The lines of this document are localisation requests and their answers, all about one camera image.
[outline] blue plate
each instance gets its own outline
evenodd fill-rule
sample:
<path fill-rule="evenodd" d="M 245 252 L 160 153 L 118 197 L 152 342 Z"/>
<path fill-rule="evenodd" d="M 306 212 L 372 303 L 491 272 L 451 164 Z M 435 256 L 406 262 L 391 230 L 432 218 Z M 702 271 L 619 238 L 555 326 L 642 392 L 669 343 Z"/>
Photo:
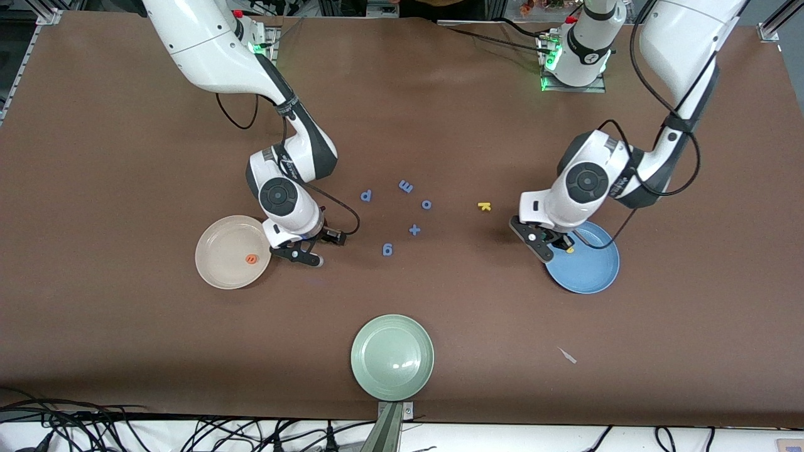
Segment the blue plate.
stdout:
<path fill-rule="evenodd" d="M 596 246 L 611 240 L 603 228 L 589 221 L 578 226 L 577 231 Z M 546 265 L 550 276 L 566 290 L 577 294 L 596 294 L 611 286 L 620 271 L 617 244 L 611 244 L 606 249 L 594 249 L 586 246 L 575 234 L 572 234 L 572 239 L 575 241 L 573 253 L 553 249 L 553 259 Z"/>

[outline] plate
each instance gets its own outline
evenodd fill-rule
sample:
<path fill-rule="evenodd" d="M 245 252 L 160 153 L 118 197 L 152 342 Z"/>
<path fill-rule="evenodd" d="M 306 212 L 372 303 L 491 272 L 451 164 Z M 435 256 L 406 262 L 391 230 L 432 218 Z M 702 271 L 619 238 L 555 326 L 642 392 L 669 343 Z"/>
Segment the plate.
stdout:
<path fill-rule="evenodd" d="M 254 282 L 271 260 L 262 223 L 250 216 L 227 216 L 212 224 L 195 246 L 195 268 L 210 286 L 239 289 Z"/>
<path fill-rule="evenodd" d="M 351 350 L 360 387 L 382 401 L 413 397 L 433 373 L 435 351 L 427 331 L 412 318 L 388 314 L 366 323 Z"/>
<path fill-rule="evenodd" d="M 611 236 L 600 226 L 587 221 L 576 229 L 593 245 L 609 243 Z M 577 236 L 573 253 L 553 249 L 553 259 L 547 263 L 548 272 L 559 285 L 577 294 L 596 294 L 611 286 L 620 271 L 620 252 L 617 244 L 606 249 L 586 246 Z"/>

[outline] green bowl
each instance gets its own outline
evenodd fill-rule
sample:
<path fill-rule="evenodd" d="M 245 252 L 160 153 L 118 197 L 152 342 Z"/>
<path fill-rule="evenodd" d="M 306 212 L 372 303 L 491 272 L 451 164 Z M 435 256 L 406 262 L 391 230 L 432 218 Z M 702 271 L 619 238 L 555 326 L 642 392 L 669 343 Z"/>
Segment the green bowl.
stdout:
<path fill-rule="evenodd" d="M 382 401 L 413 397 L 433 373 L 435 351 L 412 318 L 388 314 L 366 323 L 351 351 L 352 373 L 363 391 Z"/>

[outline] cable connector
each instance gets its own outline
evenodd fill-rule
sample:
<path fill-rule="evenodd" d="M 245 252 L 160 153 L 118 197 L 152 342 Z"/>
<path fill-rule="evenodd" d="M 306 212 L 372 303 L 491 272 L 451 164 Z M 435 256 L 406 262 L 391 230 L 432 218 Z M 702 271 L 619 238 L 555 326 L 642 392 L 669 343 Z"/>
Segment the cable connector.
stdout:
<path fill-rule="evenodd" d="M 332 424 L 326 426 L 326 447 L 324 452 L 338 452 L 338 443 L 335 441 L 335 433 L 332 431 Z"/>

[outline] brown table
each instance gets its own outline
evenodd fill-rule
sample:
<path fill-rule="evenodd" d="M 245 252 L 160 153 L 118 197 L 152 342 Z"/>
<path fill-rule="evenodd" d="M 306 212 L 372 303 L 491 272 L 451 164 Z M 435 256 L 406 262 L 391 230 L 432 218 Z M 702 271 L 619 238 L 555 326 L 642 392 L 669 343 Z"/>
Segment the brown table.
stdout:
<path fill-rule="evenodd" d="M 147 20 L 66 13 L 0 128 L 0 383 L 158 412 L 370 418 L 349 348 L 370 318 L 399 313 L 436 346 L 414 399 L 428 421 L 804 424 L 804 121 L 777 47 L 753 29 L 719 57 L 699 180 L 634 217 L 610 288 L 562 290 L 507 227 L 578 133 L 614 117 L 652 143 L 665 113 L 626 36 L 608 92 L 583 95 L 541 92 L 529 51 L 423 20 L 306 19 L 279 67 L 338 146 L 320 186 L 363 227 L 322 246 L 321 269 L 273 261 L 222 291 L 196 273 L 195 243 L 221 217 L 260 215 L 244 168 L 278 140 L 276 114 L 263 103 L 241 132 Z M 224 103 L 240 121 L 253 108 Z M 611 231 L 626 214 L 608 202 L 593 220 Z"/>

